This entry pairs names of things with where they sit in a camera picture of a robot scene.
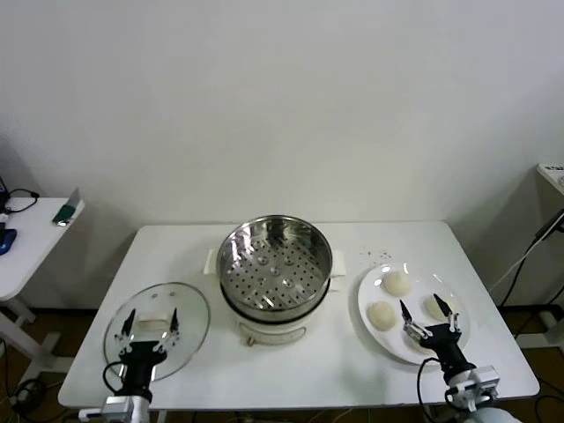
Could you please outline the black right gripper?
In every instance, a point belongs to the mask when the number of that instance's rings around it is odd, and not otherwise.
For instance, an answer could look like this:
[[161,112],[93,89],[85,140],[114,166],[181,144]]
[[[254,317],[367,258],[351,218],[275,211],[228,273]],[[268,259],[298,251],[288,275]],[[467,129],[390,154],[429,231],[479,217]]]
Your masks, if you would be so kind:
[[404,332],[423,348],[436,354],[445,375],[458,375],[475,368],[464,356],[458,345],[462,331],[459,325],[459,314],[436,293],[434,300],[444,317],[440,324],[427,326],[416,323],[409,309],[400,300],[401,315],[404,320]]

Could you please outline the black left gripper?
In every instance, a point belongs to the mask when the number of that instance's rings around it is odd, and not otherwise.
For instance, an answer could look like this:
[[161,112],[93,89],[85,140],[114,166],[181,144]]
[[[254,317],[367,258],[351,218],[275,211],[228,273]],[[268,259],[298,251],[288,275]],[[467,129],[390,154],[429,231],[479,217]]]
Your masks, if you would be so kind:
[[135,321],[136,310],[133,308],[122,324],[122,328],[114,334],[121,363],[125,367],[122,387],[118,394],[122,396],[151,396],[149,390],[152,371],[167,358],[167,352],[180,340],[180,323],[177,308],[174,309],[170,324],[158,341],[131,341],[131,332]]

